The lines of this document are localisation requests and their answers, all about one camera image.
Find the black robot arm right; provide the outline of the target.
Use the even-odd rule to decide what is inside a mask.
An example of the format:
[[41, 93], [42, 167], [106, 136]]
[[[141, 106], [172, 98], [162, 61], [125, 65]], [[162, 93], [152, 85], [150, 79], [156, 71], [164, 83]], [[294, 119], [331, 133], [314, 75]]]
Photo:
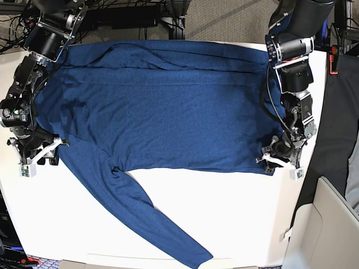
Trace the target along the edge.
[[75, 37], [86, 15], [85, 1], [31, 1], [38, 13], [24, 49], [29, 52], [15, 70], [13, 83], [1, 101], [1, 126], [10, 129], [15, 138], [8, 143], [14, 146], [21, 165], [31, 157], [39, 156], [39, 148], [59, 139], [36, 123], [35, 99], [50, 78], [58, 71], [55, 64], [62, 52]]

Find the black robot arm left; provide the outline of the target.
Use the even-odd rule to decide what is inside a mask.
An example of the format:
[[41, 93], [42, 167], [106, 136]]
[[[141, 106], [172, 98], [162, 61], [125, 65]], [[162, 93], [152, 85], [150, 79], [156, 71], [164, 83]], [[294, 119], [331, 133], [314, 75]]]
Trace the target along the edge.
[[[303, 175], [300, 158], [303, 147], [315, 135], [312, 97], [308, 91], [313, 83], [309, 55], [315, 49], [315, 36], [330, 14], [335, 1], [279, 1], [269, 21], [265, 36], [268, 65], [264, 88], [260, 94], [263, 111], [282, 128], [281, 136], [273, 136], [270, 145], [261, 149], [256, 161], [265, 162], [265, 172], [292, 165], [297, 177]], [[269, 80], [275, 78], [280, 89], [280, 102], [285, 116], [277, 108], [264, 104], [268, 97], [274, 104]]]

